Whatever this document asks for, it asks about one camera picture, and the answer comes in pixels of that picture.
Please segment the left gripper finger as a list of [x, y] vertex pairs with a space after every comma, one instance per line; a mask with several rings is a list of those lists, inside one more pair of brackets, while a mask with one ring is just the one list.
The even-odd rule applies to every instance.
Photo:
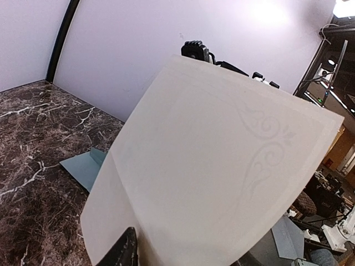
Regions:
[[134, 227], [128, 227], [97, 266], [138, 266], [138, 239]]

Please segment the teal green envelope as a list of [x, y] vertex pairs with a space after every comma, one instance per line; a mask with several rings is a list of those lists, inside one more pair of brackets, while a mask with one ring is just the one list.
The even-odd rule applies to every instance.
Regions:
[[88, 192], [92, 190], [107, 153], [96, 148], [89, 152], [65, 159], [60, 164]]

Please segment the beige ornate letter paper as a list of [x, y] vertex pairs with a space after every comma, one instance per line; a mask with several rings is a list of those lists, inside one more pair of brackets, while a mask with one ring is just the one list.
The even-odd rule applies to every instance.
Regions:
[[111, 145], [81, 214], [98, 264], [128, 227], [141, 265], [230, 265], [281, 218], [343, 117], [173, 55]]

